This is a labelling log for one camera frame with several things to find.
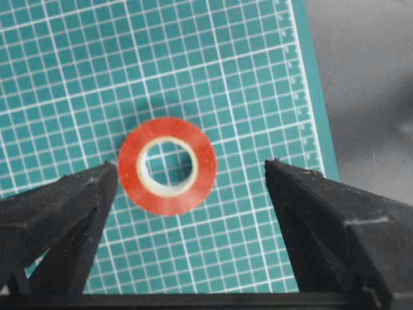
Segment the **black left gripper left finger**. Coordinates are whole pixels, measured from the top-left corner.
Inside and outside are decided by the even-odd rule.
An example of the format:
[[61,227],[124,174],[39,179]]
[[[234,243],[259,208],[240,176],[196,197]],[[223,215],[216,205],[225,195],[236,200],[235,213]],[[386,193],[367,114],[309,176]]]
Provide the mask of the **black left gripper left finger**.
[[80,295],[117,192],[104,163],[1,199],[1,289]]

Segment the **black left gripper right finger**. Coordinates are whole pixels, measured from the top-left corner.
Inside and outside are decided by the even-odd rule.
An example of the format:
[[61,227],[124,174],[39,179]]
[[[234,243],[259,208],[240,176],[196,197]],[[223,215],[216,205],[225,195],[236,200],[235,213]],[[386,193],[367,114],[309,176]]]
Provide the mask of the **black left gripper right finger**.
[[412,308],[412,206],[278,160],[266,186],[312,308]]

